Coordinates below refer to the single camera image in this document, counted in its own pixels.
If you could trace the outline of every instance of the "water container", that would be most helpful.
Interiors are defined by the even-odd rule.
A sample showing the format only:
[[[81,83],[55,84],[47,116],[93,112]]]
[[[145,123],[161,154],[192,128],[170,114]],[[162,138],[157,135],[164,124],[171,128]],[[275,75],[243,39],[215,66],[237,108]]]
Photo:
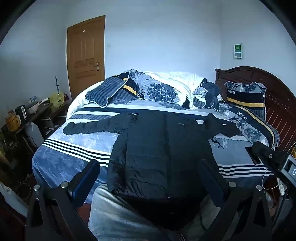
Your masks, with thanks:
[[[39,147],[44,142],[38,126],[32,122],[26,126],[26,134],[33,146]]]
[[[14,210],[23,216],[27,216],[28,205],[16,195],[11,188],[5,186],[0,182],[0,192],[4,196],[5,202],[7,202]]]

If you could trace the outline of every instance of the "silver bolt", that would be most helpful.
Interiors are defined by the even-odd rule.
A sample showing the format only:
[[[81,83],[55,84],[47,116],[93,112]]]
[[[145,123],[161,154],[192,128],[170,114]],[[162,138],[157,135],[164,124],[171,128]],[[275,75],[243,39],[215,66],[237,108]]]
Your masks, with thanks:
[[[228,185],[231,186],[232,188],[235,188],[237,186],[235,182],[229,182]]]
[[[256,188],[258,191],[262,191],[262,189],[263,189],[260,185],[257,185]]]
[[[65,187],[67,187],[68,184],[69,184],[68,182],[62,182],[62,183],[61,183],[61,188],[65,188]]]
[[[39,184],[36,184],[36,185],[33,187],[34,191],[38,191],[39,188],[40,188],[40,185],[39,185]]]

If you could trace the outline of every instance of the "door frame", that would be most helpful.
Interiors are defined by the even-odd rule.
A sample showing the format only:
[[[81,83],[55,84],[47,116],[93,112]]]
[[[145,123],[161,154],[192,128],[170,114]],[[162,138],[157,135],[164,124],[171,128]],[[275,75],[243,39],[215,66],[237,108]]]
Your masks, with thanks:
[[[104,69],[104,72],[103,72],[103,79],[105,79],[105,23],[106,23],[106,15],[102,15],[102,16],[98,16],[98,17],[95,17],[95,18],[91,18],[91,19],[88,19],[88,20],[85,20],[83,22],[80,22],[80,23],[77,23],[77,24],[74,24],[70,27],[67,28],[67,36],[66,36],[66,62],[67,62],[67,74],[68,74],[68,83],[69,83],[69,89],[70,89],[70,94],[71,94],[71,98],[72,98],[72,93],[71,93],[71,87],[70,87],[70,77],[71,77],[71,72],[69,71],[69,66],[68,66],[68,62],[69,62],[69,59],[68,59],[68,51],[69,51],[69,41],[68,41],[68,32],[69,30],[72,30],[74,28],[77,28],[77,27],[80,27],[80,26],[83,26],[84,24],[86,23],[91,23],[91,22],[95,22],[97,20],[102,20],[104,22],[104,40],[103,40],[103,63],[102,63],[102,66],[100,66],[100,68],[103,67]]]

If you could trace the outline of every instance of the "door panel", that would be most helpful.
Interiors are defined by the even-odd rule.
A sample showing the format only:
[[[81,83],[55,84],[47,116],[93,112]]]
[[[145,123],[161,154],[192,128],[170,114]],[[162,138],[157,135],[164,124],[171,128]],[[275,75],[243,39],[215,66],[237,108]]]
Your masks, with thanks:
[[[68,28],[67,67],[72,99],[105,79],[104,29],[105,16]]]

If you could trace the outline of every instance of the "white wall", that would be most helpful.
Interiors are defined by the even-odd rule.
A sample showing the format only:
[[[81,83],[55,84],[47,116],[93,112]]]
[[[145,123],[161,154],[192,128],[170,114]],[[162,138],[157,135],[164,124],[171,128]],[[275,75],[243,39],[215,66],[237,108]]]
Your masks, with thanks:
[[[0,45],[0,125],[8,111],[60,91],[69,94],[65,61],[65,9],[61,0],[37,0]]]
[[[221,9],[221,68],[254,66],[266,70],[296,95],[296,46],[290,35],[259,0],[223,0]],[[242,59],[233,45],[242,43]]]
[[[187,71],[215,81],[217,0],[76,0],[67,27],[106,15],[105,76],[129,69]]]

